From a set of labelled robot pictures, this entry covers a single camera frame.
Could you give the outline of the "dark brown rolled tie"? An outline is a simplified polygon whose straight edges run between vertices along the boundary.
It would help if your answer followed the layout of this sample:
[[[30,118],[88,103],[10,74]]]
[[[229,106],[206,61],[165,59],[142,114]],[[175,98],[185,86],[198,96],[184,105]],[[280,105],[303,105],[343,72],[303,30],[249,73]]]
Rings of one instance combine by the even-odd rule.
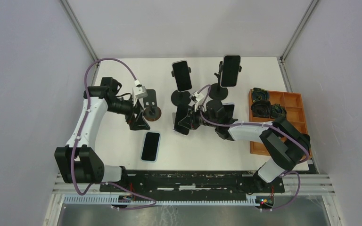
[[[270,118],[271,103],[268,100],[255,101],[251,105],[252,115],[260,118]]]

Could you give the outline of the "orange compartment tray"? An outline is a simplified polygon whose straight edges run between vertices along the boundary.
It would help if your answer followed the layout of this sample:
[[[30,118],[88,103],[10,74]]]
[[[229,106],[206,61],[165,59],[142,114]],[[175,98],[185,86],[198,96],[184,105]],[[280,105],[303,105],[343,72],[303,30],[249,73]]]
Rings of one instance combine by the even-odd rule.
[[[254,117],[251,111],[252,98],[251,98],[252,89],[248,93],[248,106],[249,106],[249,121],[250,122],[267,122],[273,121],[275,119],[270,118],[260,118]],[[304,114],[304,106],[301,95],[298,93],[288,93],[280,91],[268,91],[270,98],[269,101],[271,105],[280,104],[283,106],[286,111],[286,119],[301,133],[308,134],[308,127],[306,123],[306,117]]]

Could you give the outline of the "wooden-base black plate stand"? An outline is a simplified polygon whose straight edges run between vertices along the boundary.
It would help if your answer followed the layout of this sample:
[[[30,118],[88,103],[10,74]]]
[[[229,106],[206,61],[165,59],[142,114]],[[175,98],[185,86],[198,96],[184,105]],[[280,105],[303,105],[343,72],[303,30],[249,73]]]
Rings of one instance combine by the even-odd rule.
[[[162,115],[161,109],[157,105],[156,91],[147,89],[147,96],[143,98],[144,118],[147,121],[157,121]]]

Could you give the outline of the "blue yellow rolled tie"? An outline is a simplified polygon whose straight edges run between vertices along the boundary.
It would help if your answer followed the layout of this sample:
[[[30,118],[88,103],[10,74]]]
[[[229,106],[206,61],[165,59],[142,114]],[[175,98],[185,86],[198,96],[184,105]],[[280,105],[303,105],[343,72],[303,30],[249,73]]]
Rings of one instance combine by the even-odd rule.
[[[253,88],[252,92],[251,92],[251,98],[252,98],[252,102],[257,102],[257,101],[268,101],[270,98],[270,95],[268,93],[267,90],[262,89],[262,88]]]

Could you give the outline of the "phone on middle stand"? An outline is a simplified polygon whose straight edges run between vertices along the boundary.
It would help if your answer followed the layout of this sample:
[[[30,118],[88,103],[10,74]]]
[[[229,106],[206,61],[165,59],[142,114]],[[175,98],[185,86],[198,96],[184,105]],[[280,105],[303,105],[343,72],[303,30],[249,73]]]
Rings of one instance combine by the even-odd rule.
[[[188,91],[192,88],[190,68],[186,60],[172,63],[172,75],[175,78],[179,92]]]

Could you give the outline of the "phone with purple case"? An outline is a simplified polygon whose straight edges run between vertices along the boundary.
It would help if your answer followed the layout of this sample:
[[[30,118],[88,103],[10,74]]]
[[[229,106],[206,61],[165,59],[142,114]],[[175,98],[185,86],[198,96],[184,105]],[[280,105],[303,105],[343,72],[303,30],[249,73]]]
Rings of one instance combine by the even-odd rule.
[[[233,118],[233,112],[234,112],[234,108],[235,108],[235,104],[234,103],[224,103],[223,107],[225,109],[226,115],[228,118],[232,119]]]

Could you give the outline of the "silver folding phone stand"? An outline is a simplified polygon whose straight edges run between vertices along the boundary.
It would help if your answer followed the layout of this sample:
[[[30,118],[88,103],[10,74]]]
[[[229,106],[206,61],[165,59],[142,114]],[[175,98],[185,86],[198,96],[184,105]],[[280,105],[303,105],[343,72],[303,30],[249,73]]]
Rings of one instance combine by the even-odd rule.
[[[172,113],[173,131],[176,131],[176,127],[175,127],[175,119],[176,119],[176,113],[175,113],[175,112],[173,112],[173,113]]]

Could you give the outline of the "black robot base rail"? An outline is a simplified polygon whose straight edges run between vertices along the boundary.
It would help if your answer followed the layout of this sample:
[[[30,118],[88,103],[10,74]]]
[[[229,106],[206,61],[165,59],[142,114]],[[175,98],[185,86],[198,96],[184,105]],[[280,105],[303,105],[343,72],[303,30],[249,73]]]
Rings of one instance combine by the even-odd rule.
[[[243,201],[285,192],[281,178],[263,182],[253,171],[126,170],[118,185],[156,201]]]

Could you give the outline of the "phone with white case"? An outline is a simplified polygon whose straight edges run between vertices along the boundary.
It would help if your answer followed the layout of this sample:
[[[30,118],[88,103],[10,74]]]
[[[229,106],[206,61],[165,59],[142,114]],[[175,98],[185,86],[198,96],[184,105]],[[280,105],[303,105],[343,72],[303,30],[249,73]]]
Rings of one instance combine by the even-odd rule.
[[[190,105],[179,105],[175,113],[174,131],[187,136],[190,131]]]

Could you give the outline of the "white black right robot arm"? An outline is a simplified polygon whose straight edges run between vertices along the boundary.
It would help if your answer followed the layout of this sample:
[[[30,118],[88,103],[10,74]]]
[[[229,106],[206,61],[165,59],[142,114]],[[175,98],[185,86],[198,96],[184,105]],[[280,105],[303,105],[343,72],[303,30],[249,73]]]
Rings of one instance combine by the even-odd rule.
[[[213,127],[223,140],[249,141],[264,145],[270,159],[255,173],[254,188],[266,192],[275,178],[291,172],[309,159],[308,134],[299,132],[286,117],[267,122],[243,122],[233,117],[235,105],[209,101],[206,106],[179,105],[174,119],[175,131],[187,135],[200,126]]]

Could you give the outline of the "phone with light blue case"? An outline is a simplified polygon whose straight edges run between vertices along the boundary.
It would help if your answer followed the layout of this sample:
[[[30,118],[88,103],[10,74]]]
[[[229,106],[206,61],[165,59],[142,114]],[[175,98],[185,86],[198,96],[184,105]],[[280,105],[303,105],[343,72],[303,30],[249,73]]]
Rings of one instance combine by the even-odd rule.
[[[160,138],[161,135],[157,132],[147,132],[145,134],[141,153],[142,161],[155,162],[157,160]]]

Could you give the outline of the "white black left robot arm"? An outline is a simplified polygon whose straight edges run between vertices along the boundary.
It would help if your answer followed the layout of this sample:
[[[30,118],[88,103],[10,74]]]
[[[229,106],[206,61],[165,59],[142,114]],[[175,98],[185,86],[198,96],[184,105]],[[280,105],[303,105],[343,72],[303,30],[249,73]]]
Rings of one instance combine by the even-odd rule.
[[[144,119],[139,99],[147,97],[146,88],[135,82],[128,100],[117,94],[122,85],[112,77],[104,77],[99,86],[89,86],[84,92],[82,113],[72,136],[64,147],[55,150],[54,157],[65,183],[100,184],[111,182],[118,192],[129,187],[129,179],[121,166],[106,166],[94,151],[101,121],[107,112],[125,116],[130,130],[150,130]]]

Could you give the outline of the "green blue rolled tie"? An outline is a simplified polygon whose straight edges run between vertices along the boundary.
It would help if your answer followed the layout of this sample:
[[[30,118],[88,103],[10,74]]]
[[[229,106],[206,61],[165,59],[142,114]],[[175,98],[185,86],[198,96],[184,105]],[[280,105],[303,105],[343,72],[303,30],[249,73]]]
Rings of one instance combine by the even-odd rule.
[[[271,105],[270,117],[272,119],[277,119],[279,117],[286,117],[286,115],[287,111],[283,106],[281,106],[280,104]]]

